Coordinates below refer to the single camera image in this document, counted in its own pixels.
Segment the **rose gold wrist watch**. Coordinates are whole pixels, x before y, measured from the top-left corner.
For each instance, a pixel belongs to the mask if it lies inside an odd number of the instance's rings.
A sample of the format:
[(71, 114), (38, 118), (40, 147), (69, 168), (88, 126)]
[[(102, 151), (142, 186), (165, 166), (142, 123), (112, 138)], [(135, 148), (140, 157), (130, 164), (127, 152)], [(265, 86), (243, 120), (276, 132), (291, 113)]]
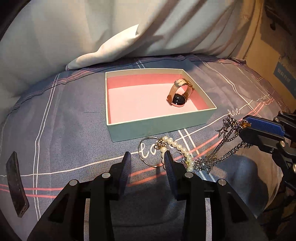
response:
[[(183, 87), (185, 87), (186, 90), (183, 93), (178, 93), (178, 90), (182, 89)], [(174, 81), (173, 86), (166, 97), (166, 100), (168, 104), (177, 108), (181, 108), (186, 104), (193, 90), (194, 87), (191, 82), (185, 78), (177, 79)]]

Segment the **black smartphone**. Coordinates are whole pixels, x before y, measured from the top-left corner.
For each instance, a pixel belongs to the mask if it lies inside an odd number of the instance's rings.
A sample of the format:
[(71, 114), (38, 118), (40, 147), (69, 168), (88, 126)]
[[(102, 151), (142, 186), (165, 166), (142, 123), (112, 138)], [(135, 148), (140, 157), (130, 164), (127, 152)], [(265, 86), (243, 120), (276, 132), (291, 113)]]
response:
[(18, 163), (18, 156), (15, 151), (12, 152), (6, 162), (6, 178), (9, 186), (11, 199), (19, 218), (22, 218), (24, 213), (29, 208), (29, 201), (25, 194)]

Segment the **teal box pink interior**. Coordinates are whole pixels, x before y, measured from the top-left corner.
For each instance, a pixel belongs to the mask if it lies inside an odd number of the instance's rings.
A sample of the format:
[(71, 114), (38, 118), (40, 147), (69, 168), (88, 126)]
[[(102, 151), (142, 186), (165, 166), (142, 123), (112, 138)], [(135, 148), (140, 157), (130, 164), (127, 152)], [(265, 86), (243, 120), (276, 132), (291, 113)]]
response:
[[(174, 82), (184, 79), (193, 91), (182, 107), (167, 100)], [(202, 80), (183, 69), (144, 68), (105, 74), (106, 125), (120, 142), (205, 124), (217, 107), (201, 88)]]

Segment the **white draped curtain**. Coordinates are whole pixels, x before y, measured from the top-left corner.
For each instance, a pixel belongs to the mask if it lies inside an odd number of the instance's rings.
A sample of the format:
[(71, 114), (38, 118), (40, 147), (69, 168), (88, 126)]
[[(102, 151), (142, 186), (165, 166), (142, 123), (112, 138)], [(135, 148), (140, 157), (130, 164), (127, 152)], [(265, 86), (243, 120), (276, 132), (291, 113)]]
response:
[(34, 83), (122, 57), (242, 58), (261, 1), (1, 1), (1, 119)]

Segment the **blue wall poster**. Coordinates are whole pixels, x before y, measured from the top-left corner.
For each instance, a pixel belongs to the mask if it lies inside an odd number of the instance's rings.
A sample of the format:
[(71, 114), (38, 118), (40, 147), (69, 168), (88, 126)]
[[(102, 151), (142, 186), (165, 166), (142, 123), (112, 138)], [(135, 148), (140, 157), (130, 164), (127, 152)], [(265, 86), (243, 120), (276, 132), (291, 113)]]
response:
[(280, 62), (277, 63), (273, 75), (281, 81), (291, 94), (295, 95), (295, 78)]

